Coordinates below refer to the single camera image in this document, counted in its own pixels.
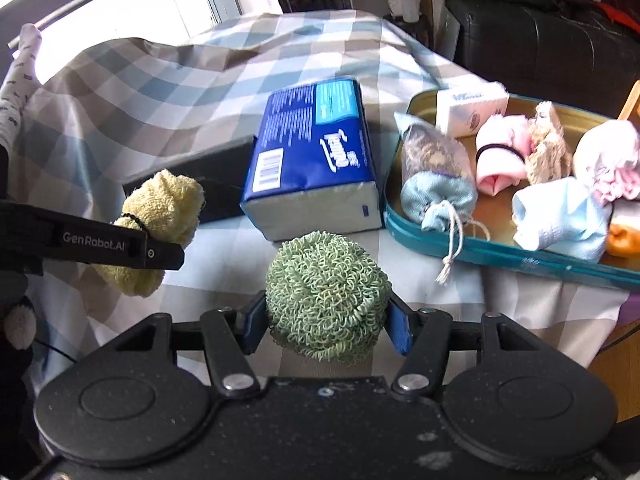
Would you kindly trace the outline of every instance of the black hair tie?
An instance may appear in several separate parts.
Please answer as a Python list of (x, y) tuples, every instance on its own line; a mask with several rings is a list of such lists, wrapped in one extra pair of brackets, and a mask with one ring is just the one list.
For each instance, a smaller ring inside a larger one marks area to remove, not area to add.
[(481, 146), (476, 151), (476, 164), (478, 163), (478, 159), (480, 159), (480, 155), (482, 155), (486, 150), (490, 150), (491, 148), (500, 148), (502, 150), (507, 150), (508, 152), (513, 153), (513, 155), (516, 155), (524, 164), (524, 156), (513, 146), (507, 146), (506, 144), (485, 144), (484, 146)]
[(131, 218), (136, 224), (138, 224), (138, 227), (140, 227), (140, 229), (142, 229), (146, 233), (146, 235), (149, 238), (151, 238), (151, 233), (149, 232), (149, 229), (146, 228), (145, 223), (140, 218), (135, 216), (134, 214), (132, 214), (132, 213), (122, 213), (120, 215), (120, 218)]

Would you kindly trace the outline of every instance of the tissue pack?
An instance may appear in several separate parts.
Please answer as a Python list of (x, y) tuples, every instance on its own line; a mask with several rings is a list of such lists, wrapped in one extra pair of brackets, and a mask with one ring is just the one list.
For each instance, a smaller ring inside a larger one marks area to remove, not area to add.
[(270, 95), (241, 202), (267, 240), (378, 229), (379, 202), (356, 81)]
[(509, 94), (500, 83), (478, 83), (440, 90), (436, 98), (436, 128), (447, 137), (474, 136), (492, 115), (504, 115)]

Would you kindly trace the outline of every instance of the pink rolled cloth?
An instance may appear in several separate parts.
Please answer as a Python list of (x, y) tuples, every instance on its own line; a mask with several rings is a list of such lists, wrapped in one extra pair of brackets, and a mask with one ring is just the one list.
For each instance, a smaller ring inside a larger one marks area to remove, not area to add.
[(527, 177), (524, 159), (532, 152), (524, 115), (492, 115), (476, 135), (476, 187), (495, 196)]
[(575, 150), (574, 173), (601, 204), (640, 197), (640, 136), (629, 121), (607, 121), (586, 132)]

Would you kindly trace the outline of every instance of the teal tray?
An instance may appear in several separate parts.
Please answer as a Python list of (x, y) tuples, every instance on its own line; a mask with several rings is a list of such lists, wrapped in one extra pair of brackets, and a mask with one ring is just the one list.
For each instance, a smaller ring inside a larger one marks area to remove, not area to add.
[[(511, 95), (507, 115), (535, 115), (539, 100)], [(582, 135), (589, 129), (602, 124), (609, 118), (568, 106), (556, 105), (564, 135), (572, 150)], [(423, 92), (415, 96), (407, 113), (421, 117), (435, 124), (436, 92)], [(469, 159), (475, 161), (475, 137), (459, 139), (469, 152)], [(446, 256), (449, 249), (449, 235), (446, 233), (423, 232), (402, 212), (400, 206), (402, 141), (398, 143), (390, 173), (385, 183), (385, 226), (402, 245), (429, 256)], [(549, 276), (567, 282), (585, 285), (640, 290), (640, 258), (616, 258), (605, 254), (597, 264), (554, 254), (547, 251), (526, 251), (513, 242), (515, 225), (511, 221), (511, 199), (519, 187), (511, 187), (495, 197), (481, 195), (474, 211), (474, 218), (484, 222), (492, 234), (492, 241), (484, 240), (482, 233), (474, 237), (472, 229), (465, 230), (463, 250), (457, 257), (461, 262), (489, 267), (518, 270), (527, 274)]]

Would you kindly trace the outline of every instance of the screw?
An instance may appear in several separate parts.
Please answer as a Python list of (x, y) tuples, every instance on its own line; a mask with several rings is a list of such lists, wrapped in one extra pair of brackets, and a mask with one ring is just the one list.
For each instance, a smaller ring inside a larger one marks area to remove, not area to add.
[(414, 392), (429, 386), (429, 380), (421, 374), (405, 374), (398, 379), (398, 386), (407, 392)]
[(247, 374), (231, 374), (222, 379), (222, 385), (230, 392), (246, 390), (254, 385), (254, 378)]
[(318, 395), (320, 397), (332, 397), (334, 393), (335, 390), (333, 388), (324, 387), (318, 390)]

